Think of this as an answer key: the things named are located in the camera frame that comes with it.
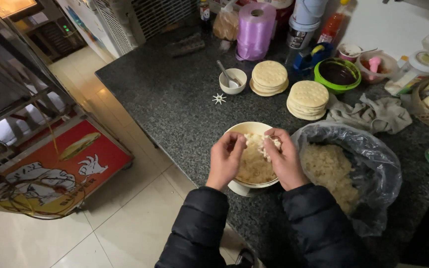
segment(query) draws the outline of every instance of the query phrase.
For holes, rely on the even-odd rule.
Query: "person's left hand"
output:
[[[211,148],[211,169],[206,186],[221,191],[239,171],[239,162],[246,137],[238,132],[226,132]]]

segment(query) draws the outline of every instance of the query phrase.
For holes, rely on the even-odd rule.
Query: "black jacket sleeve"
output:
[[[155,268],[224,267],[219,253],[229,204],[210,187],[188,193]]]
[[[309,267],[378,267],[325,187],[309,183],[285,192],[283,207]]]

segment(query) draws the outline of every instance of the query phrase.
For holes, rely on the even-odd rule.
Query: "black granite counter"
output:
[[[244,70],[248,79],[256,63],[237,61],[233,48],[227,53],[220,52],[219,41],[210,36],[204,37],[206,49],[172,59],[164,46],[180,39],[180,32],[188,34],[181,30],[152,39],[98,70],[96,75],[196,186],[203,186],[208,177],[211,146],[231,126],[258,121],[292,134],[311,123],[289,113],[286,108],[289,90],[266,98],[254,94],[247,86],[240,94],[228,95],[222,105],[215,105],[212,96],[223,93],[216,60],[221,60],[225,68]],[[286,53],[286,46],[278,42],[271,45],[266,58],[283,63]],[[303,78],[289,72],[289,87],[300,80]],[[374,100],[389,96],[380,84],[351,90],[339,100],[353,105],[364,92]],[[396,135],[377,136],[399,157],[403,184],[389,208],[388,227],[383,236],[368,237],[366,243],[379,259],[392,267],[429,205],[429,164],[424,157],[429,148],[429,126],[414,118],[412,125]],[[228,223],[267,267],[294,267],[299,260],[292,253],[296,252],[292,243],[295,234],[287,226],[281,207],[282,191],[277,184],[252,198],[227,192]]]

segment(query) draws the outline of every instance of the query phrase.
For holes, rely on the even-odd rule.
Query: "gray cloth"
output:
[[[383,98],[374,101],[362,94],[360,101],[362,103],[351,107],[330,94],[326,105],[329,112],[325,121],[342,123],[372,134],[382,131],[396,134],[411,124],[410,114],[400,106],[399,99]]]

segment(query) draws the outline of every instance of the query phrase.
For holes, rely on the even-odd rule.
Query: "purple ribbon roll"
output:
[[[276,22],[276,9],[268,3],[249,3],[239,11],[236,58],[256,61],[266,56]]]

